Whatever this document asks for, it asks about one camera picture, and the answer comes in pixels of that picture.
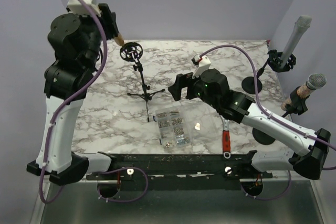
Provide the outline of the gold microphone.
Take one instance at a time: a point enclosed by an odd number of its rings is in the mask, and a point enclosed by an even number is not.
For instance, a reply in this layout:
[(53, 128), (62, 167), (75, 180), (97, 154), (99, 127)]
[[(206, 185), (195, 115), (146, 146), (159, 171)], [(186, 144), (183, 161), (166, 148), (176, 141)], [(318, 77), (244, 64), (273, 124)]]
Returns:
[(121, 46), (121, 47), (124, 46), (125, 44), (124, 39), (120, 33), (118, 33), (118, 35), (114, 37), (114, 41), (118, 46)]

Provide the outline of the black tripod microphone stand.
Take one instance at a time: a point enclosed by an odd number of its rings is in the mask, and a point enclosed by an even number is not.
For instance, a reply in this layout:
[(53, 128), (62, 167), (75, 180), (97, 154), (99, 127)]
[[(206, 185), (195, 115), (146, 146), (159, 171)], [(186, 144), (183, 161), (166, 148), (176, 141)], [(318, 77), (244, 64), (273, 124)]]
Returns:
[(127, 42), (125, 43), (121, 48), (120, 48), (120, 57), (122, 60), (126, 62), (132, 62), (133, 63), (133, 69), (134, 71), (138, 71), (140, 73), (140, 78), (141, 78), (141, 86), (142, 86), (142, 94), (138, 93), (127, 93), (128, 96), (137, 96), (140, 97), (145, 101), (146, 104), (146, 113), (147, 113), (147, 122), (150, 121), (149, 117), (149, 109), (148, 109), (148, 102), (152, 100), (154, 95), (158, 93), (163, 93), (165, 89), (155, 91), (152, 93), (148, 93), (150, 90), (151, 86), (147, 85), (144, 80), (144, 75), (143, 75), (143, 65), (140, 62), (140, 59), (143, 56), (143, 48), (142, 46), (137, 43), (137, 42)]

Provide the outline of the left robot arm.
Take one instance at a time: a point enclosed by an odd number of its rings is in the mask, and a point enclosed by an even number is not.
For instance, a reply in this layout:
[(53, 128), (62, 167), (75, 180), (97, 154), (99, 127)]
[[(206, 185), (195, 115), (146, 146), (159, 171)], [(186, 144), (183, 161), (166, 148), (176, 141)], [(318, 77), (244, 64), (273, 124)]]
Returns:
[(36, 160), (27, 164), (27, 171), (37, 176), (44, 172), (50, 182), (64, 186), (96, 171), (93, 156), (75, 154), (71, 150), (86, 92), (70, 102), (67, 99), (86, 88), (97, 71), (102, 37), (91, 16), (68, 12), (52, 21), (47, 39), (56, 60), (44, 73), (47, 115), (43, 143)]

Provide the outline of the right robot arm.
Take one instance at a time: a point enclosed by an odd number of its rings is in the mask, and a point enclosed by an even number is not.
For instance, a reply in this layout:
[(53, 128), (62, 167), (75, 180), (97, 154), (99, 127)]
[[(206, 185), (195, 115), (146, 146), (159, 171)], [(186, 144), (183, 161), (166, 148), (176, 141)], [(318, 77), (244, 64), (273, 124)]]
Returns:
[(168, 91), (179, 101), (184, 88), (188, 100), (199, 98), (223, 118), (257, 129), (291, 149), (289, 153), (256, 152), (241, 165), (246, 177), (271, 170), (293, 170), (307, 179), (320, 178), (331, 146), (329, 131), (307, 129), (258, 106), (253, 98), (231, 90), (227, 77), (216, 69), (208, 69), (199, 77), (178, 74)]

